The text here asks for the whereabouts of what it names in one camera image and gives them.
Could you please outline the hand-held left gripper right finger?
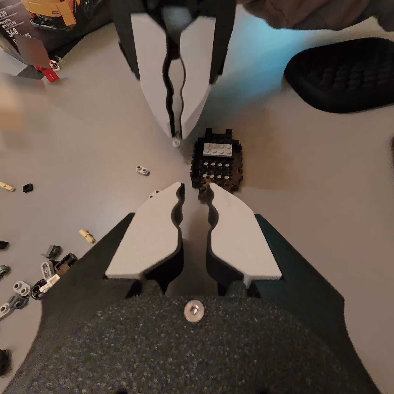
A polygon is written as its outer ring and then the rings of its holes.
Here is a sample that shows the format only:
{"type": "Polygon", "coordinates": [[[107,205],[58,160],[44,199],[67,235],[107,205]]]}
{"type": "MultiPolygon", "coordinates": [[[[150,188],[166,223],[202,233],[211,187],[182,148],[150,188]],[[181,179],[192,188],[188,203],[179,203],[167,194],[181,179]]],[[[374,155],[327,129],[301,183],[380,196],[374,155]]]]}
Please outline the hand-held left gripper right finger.
{"type": "Polygon", "coordinates": [[[215,280],[279,280],[281,270],[251,208],[209,184],[207,271],[215,280]]]}

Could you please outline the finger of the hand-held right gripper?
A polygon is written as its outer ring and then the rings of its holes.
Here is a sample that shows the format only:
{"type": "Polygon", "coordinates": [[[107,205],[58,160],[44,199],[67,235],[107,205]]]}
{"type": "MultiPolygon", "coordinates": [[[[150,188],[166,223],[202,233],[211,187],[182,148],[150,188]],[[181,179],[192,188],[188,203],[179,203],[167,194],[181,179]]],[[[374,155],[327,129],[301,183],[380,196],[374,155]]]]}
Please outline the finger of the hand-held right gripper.
{"type": "Polygon", "coordinates": [[[211,90],[214,32],[214,17],[197,17],[180,35],[180,58],[185,74],[181,90],[182,139],[186,139],[196,126],[211,90]]]}
{"type": "Polygon", "coordinates": [[[142,92],[157,124],[167,137],[172,138],[166,106],[168,90],[164,81],[165,30],[147,13],[132,13],[131,25],[142,92]]]}

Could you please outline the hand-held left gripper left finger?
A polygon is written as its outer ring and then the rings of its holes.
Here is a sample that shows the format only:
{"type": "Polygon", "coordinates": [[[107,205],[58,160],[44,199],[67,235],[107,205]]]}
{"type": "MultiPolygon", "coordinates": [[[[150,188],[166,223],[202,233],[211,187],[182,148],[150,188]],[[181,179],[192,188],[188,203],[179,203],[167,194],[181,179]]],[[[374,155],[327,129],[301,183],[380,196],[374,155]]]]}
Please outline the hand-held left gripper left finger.
{"type": "Polygon", "coordinates": [[[133,216],[105,275],[142,279],[150,269],[176,254],[182,243],[180,224],[185,184],[175,182],[147,199],[133,216]]]}

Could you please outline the black brick plate assembly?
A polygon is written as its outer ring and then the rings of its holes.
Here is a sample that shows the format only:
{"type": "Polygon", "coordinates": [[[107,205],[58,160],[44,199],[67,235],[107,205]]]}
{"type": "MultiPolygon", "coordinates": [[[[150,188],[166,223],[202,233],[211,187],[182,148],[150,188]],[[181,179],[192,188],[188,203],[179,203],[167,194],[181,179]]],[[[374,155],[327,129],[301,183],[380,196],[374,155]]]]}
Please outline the black brick plate assembly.
{"type": "Polygon", "coordinates": [[[233,138],[233,130],[214,133],[206,128],[205,135],[194,143],[191,160],[190,178],[192,187],[198,191],[198,200],[205,202],[208,185],[216,184],[230,193],[237,192],[243,180],[243,147],[233,138]],[[233,155],[229,158],[203,156],[204,143],[231,144],[233,155]]]}

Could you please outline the light grey brick plate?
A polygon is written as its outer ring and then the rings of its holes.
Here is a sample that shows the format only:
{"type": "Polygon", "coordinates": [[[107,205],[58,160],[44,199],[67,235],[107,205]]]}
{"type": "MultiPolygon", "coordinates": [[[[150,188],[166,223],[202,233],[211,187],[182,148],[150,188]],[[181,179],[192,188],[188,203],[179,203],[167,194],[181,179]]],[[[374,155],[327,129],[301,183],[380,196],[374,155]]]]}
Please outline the light grey brick plate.
{"type": "Polygon", "coordinates": [[[231,144],[204,143],[203,156],[229,158],[232,155],[233,146],[231,144]]]}

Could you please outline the pile of small brick pieces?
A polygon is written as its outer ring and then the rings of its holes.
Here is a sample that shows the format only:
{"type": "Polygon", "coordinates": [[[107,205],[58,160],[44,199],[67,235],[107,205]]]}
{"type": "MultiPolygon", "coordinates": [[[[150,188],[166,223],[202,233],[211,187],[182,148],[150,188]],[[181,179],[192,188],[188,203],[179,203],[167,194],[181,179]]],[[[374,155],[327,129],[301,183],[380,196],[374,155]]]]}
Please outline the pile of small brick pieces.
{"type": "Polygon", "coordinates": [[[36,275],[38,282],[47,283],[55,275],[61,279],[78,260],[74,253],[50,245],[38,261],[33,262],[33,270],[38,268],[39,271],[33,278],[24,268],[17,268],[12,262],[1,262],[1,284],[6,286],[1,290],[1,352],[7,354],[6,364],[1,356],[1,390],[23,370],[38,340],[46,292],[41,292],[44,283],[40,286],[33,283],[36,275]]]}

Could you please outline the person's right forearm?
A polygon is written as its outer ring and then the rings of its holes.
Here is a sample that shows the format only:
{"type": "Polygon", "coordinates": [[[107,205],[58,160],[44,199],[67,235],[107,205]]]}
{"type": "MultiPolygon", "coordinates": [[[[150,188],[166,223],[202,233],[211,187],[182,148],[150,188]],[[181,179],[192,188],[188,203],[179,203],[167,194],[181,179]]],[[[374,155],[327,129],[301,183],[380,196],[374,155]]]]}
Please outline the person's right forearm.
{"type": "Polygon", "coordinates": [[[339,31],[374,17],[394,30],[392,0],[239,0],[246,12],[275,29],[339,31]]]}

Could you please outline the grey desk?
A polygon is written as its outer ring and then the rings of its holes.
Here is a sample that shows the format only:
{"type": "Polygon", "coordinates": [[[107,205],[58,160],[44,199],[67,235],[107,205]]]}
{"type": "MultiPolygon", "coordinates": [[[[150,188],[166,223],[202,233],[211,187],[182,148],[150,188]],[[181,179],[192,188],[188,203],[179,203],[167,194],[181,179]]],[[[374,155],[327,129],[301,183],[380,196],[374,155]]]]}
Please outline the grey desk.
{"type": "Polygon", "coordinates": [[[81,258],[152,191],[185,184],[185,266],[168,294],[212,295],[205,268],[208,207],[190,180],[206,127],[243,146],[238,197],[266,218],[344,297],[348,332],[384,393],[393,393],[393,106],[332,114],[283,80],[305,48],[361,37],[393,39],[370,18],[340,32],[274,30],[238,7],[223,75],[180,148],[157,126],[109,24],[65,56],[45,81],[30,128],[1,132],[1,262],[38,274],[51,244],[81,258]],[[140,165],[150,170],[139,174],[140,165]],[[23,185],[34,190],[24,193],[23,185]]]}

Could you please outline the toy car box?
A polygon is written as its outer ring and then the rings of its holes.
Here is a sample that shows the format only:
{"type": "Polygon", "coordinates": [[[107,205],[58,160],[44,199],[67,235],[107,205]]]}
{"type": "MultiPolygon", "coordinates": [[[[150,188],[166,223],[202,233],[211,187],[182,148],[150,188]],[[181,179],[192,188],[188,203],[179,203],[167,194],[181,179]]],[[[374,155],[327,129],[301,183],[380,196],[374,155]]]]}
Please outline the toy car box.
{"type": "Polygon", "coordinates": [[[20,76],[42,79],[45,76],[23,60],[19,37],[41,41],[54,60],[54,55],[64,57],[84,36],[111,21],[110,2],[104,0],[2,0],[0,45],[31,69],[20,76]]]}

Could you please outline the person's dark trousers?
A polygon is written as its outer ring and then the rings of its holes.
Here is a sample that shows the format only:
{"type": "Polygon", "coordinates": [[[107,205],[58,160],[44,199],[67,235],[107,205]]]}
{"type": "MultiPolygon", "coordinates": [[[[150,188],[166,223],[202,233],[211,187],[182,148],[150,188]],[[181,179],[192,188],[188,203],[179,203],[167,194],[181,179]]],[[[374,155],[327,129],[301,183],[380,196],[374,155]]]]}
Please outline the person's dark trousers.
{"type": "Polygon", "coordinates": [[[366,37],[299,52],[284,77],[310,106],[354,113],[394,103],[394,43],[366,37]]]}

